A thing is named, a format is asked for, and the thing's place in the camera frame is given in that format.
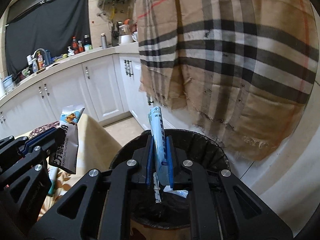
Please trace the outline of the white camel milk packet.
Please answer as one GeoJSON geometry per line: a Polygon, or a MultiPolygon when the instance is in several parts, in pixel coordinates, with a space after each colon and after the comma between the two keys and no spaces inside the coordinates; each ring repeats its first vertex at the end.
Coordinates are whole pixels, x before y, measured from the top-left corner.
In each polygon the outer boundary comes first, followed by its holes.
{"type": "Polygon", "coordinates": [[[85,107],[83,104],[70,105],[62,109],[59,127],[65,133],[63,143],[49,157],[49,165],[58,167],[69,174],[76,174],[78,156],[78,122],[85,107]]]}

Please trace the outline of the blue stick packet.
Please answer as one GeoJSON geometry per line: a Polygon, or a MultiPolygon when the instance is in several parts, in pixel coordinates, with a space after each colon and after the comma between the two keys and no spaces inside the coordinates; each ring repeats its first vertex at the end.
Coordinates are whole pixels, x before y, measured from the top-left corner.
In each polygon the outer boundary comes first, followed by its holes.
{"type": "Polygon", "coordinates": [[[167,145],[164,133],[162,111],[159,106],[153,107],[148,113],[151,134],[155,144],[155,163],[159,183],[169,185],[167,145]]]}

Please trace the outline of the teal white tube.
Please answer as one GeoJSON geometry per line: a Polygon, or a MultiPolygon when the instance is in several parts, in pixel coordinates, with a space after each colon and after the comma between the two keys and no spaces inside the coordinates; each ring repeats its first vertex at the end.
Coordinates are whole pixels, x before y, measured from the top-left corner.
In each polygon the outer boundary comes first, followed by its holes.
{"type": "Polygon", "coordinates": [[[51,187],[48,191],[48,196],[52,197],[55,193],[55,182],[56,182],[56,179],[57,179],[57,173],[58,173],[58,168],[55,167],[55,166],[50,166],[48,168],[48,176],[49,176],[49,179],[51,181],[51,187]]]}

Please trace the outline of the black trash bin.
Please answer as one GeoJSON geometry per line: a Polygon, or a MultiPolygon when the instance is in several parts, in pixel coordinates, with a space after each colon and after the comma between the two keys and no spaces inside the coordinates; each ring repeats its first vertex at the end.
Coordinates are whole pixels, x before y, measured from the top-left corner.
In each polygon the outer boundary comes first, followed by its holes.
{"type": "MultiPolygon", "coordinates": [[[[132,159],[134,152],[145,148],[150,130],[141,133],[123,146],[110,164],[114,169],[132,159]]],[[[184,150],[187,158],[210,172],[229,169],[230,165],[223,149],[212,139],[200,133],[185,129],[166,129],[166,136],[172,137],[173,146],[184,150]]],[[[144,226],[163,230],[182,229],[190,226],[189,202],[187,198],[164,192],[160,186],[161,202],[156,203],[154,183],[134,186],[130,191],[131,219],[144,226]]]]}

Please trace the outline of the chrome kitchen faucet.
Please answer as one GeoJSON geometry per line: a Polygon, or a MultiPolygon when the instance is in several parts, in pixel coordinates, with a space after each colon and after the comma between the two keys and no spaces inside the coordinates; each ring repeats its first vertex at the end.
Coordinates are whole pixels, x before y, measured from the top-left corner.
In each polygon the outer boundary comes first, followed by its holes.
{"type": "Polygon", "coordinates": [[[36,51],[34,51],[33,55],[31,56],[32,59],[38,59],[38,54],[42,57],[43,66],[46,67],[51,64],[51,57],[49,50],[39,48],[36,51]]]}

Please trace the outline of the floral tablecloth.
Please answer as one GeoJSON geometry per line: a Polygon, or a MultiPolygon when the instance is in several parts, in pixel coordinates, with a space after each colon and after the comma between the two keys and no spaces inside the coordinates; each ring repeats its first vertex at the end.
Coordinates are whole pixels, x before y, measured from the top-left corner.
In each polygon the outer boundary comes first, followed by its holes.
{"type": "Polygon", "coordinates": [[[47,165],[52,179],[53,194],[42,204],[38,218],[41,218],[80,178],[92,169],[106,171],[121,145],[97,121],[83,114],[78,122],[78,156],[76,174],[47,165]]]}

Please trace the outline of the white lower cabinets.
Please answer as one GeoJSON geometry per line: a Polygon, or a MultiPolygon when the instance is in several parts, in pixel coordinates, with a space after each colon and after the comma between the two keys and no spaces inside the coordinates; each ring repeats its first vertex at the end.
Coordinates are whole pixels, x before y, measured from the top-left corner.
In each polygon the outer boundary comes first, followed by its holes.
{"type": "Polygon", "coordinates": [[[18,136],[59,120],[64,107],[83,105],[102,125],[137,116],[140,60],[113,54],[72,66],[58,64],[17,87],[1,100],[1,137],[18,136]]]}

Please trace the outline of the black window curtain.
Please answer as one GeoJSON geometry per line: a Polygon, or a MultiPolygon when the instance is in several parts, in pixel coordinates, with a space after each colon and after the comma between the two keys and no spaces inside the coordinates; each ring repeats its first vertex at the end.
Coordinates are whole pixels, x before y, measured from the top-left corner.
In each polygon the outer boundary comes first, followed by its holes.
{"type": "Polygon", "coordinates": [[[88,0],[18,0],[9,8],[5,28],[7,72],[16,78],[35,50],[59,56],[73,37],[82,40],[89,33],[88,0]]]}

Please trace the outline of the steel thermos bottle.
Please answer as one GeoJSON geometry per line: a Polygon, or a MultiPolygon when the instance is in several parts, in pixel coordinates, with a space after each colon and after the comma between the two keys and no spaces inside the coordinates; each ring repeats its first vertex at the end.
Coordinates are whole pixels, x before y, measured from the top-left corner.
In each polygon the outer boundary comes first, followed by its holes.
{"type": "Polygon", "coordinates": [[[101,33],[100,38],[101,38],[101,47],[103,49],[106,49],[107,48],[107,39],[106,39],[105,33],[101,33]]]}

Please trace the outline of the white blender jug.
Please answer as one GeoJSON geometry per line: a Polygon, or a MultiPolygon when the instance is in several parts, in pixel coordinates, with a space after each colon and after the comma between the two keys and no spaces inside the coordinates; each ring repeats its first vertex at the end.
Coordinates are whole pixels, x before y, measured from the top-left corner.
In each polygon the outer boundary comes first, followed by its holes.
{"type": "Polygon", "coordinates": [[[130,26],[128,24],[123,24],[119,26],[119,44],[129,44],[133,42],[132,34],[130,31],[130,26]]]}

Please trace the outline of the plaid beige curtain cloth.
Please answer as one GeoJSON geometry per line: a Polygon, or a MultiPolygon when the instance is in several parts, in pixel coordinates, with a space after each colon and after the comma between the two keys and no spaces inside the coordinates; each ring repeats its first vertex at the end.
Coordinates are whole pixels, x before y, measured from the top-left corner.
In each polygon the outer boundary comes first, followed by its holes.
{"type": "Polygon", "coordinates": [[[319,63],[310,0],[135,0],[135,10],[142,90],[249,160],[292,134],[319,63]]]}

